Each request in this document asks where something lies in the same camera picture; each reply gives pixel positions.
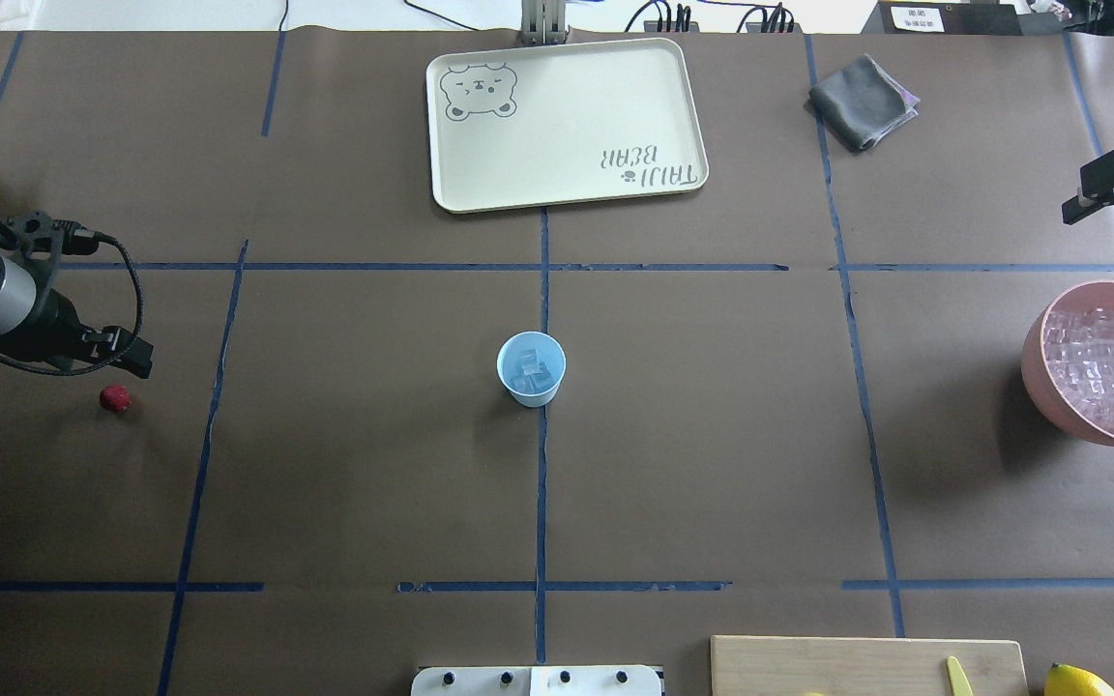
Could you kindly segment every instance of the yellow fruit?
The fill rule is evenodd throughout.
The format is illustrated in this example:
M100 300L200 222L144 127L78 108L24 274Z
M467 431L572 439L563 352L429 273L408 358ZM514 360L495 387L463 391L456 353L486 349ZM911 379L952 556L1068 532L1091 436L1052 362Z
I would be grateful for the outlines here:
M1043 696L1114 696L1114 688L1095 673L1057 663L1047 670Z

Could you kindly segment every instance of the gray cloth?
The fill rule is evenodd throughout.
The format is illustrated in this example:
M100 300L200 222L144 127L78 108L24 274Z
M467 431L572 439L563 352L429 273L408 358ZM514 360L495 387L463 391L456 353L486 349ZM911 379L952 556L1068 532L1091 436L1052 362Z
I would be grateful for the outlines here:
M850 150L867 150L919 115L919 98L866 53L810 88L810 104Z

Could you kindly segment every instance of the bear face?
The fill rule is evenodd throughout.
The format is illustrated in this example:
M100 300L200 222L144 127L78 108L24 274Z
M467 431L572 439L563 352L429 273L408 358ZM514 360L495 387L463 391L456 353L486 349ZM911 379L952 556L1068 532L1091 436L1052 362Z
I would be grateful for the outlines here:
M514 87L518 75L505 66L467 66L450 68L441 76L441 91L450 102L446 116L455 121L467 120L472 114L496 114L500 118L514 115Z

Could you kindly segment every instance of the blue cup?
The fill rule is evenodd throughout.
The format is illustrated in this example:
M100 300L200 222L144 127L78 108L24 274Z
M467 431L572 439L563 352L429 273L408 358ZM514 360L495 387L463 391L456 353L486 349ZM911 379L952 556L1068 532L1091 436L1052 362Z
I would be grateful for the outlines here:
M566 376L566 353L551 335L525 331L501 345L496 354L496 375L515 401L538 409L557 395Z

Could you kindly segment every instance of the white bracket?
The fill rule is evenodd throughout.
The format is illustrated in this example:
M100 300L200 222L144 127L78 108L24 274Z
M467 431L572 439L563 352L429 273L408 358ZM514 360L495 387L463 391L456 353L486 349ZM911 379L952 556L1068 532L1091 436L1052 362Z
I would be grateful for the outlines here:
M426 668L411 696L663 696L664 682L644 665L535 668Z
M522 43L566 43L566 0L522 0Z

